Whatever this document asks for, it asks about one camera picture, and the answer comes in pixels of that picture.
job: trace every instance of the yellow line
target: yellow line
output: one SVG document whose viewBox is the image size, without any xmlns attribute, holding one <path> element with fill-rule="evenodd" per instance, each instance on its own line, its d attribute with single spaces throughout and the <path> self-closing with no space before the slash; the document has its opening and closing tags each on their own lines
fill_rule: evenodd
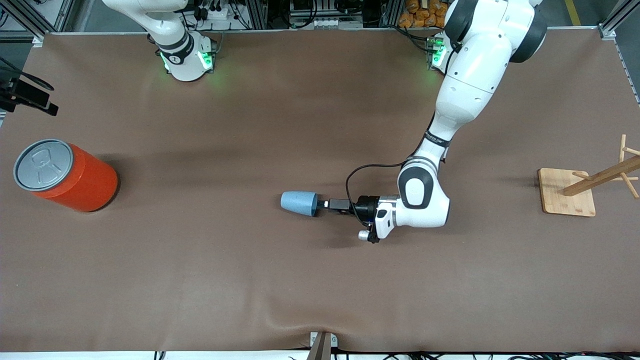
<svg viewBox="0 0 640 360">
<path fill-rule="evenodd" d="M 564 0 L 564 4 L 566 5 L 566 9 L 569 11 L 569 17 L 571 18 L 573 26 L 580 26 L 580 18 L 578 17 L 578 11 L 575 9 L 573 0 Z"/>
</svg>

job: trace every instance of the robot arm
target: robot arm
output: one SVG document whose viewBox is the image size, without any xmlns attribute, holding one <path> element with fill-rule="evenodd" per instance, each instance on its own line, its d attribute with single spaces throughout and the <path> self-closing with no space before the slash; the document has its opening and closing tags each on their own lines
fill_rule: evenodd
<svg viewBox="0 0 640 360">
<path fill-rule="evenodd" d="M 164 67 L 180 81 L 193 81 L 213 69 L 208 37 L 187 31 L 175 11 L 188 0 L 102 0 L 106 6 L 137 22 L 160 48 Z"/>
<path fill-rule="evenodd" d="M 445 58 L 439 59 L 445 78 L 433 119 L 416 151 L 402 164 L 399 195 L 362 196 L 354 204 L 347 201 L 349 206 L 340 200 L 320 201 L 306 215 L 313 215 L 316 208 L 354 214 L 367 226 L 358 237 L 373 243 L 396 226 L 443 226 L 450 200 L 438 182 L 438 171 L 454 134 L 484 109 L 508 63 L 529 59 L 544 41 L 546 22 L 530 1 L 539 3 L 455 0 L 445 17 L 441 53 Z M 290 206 L 289 196 L 283 194 L 282 207 L 303 213 Z"/>
</svg>

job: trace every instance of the red container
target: red container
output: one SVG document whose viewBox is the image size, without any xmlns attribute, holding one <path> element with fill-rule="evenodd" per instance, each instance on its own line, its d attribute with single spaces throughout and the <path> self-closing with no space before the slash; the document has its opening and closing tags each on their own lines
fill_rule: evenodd
<svg viewBox="0 0 640 360">
<path fill-rule="evenodd" d="M 118 174 L 111 166 L 55 139 L 25 149 L 15 162 L 13 177 L 33 195 L 82 212 L 102 208 L 118 189 Z"/>
</svg>

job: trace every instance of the brown table surface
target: brown table surface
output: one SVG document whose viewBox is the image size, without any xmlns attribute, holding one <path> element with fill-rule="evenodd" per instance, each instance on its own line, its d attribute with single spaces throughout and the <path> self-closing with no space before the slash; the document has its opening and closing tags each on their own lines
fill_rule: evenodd
<svg viewBox="0 0 640 360">
<path fill-rule="evenodd" d="M 623 183 L 598 215 L 546 215 L 536 171 L 590 173 L 640 148 L 640 110 L 613 42 L 549 31 L 511 64 L 453 141 L 439 229 L 377 245 L 350 217 L 280 209 L 286 190 L 344 197 L 344 178 L 401 161 L 442 75 L 392 31 L 233 34 L 194 83 L 143 36 L 48 36 L 26 70 L 60 113 L 0 129 L 1 350 L 295 348 L 318 329 L 346 350 L 640 350 L 640 203 Z M 20 151 L 61 138 L 119 171 L 102 211 L 21 190 Z M 354 194 L 395 193 L 397 169 Z"/>
</svg>

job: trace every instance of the can lid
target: can lid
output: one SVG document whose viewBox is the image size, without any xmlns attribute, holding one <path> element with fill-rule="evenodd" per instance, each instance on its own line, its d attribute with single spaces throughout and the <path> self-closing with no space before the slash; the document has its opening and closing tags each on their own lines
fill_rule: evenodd
<svg viewBox="0 0 640 360">
<path fill-rule="evenodd" d="M 74 162 L 71 147 L 56 139 L 40 140 L 24 149 L 13 166 L 13 178 L 32 192 L 51 189 L 64 180 Z"/>
</svg>

